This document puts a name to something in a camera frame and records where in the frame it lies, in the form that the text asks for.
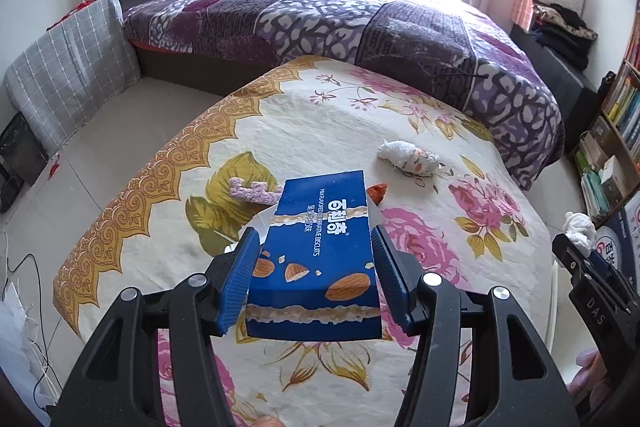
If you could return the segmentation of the person's hand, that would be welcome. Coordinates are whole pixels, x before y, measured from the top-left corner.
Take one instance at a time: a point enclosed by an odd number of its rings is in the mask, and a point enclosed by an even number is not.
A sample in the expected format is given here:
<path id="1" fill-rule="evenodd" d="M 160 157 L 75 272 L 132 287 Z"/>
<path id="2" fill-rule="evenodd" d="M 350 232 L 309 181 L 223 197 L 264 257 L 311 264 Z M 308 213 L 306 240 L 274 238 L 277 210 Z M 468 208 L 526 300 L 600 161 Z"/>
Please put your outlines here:
<path id="1" fill-rule="evenodd" d="M 592 409 L 598 407 L 611 393 L 612 386 L 600 352 L 591 349 L 576 358 L 579 371 L 567 385 L 575 403 L 587 398 Z"/>

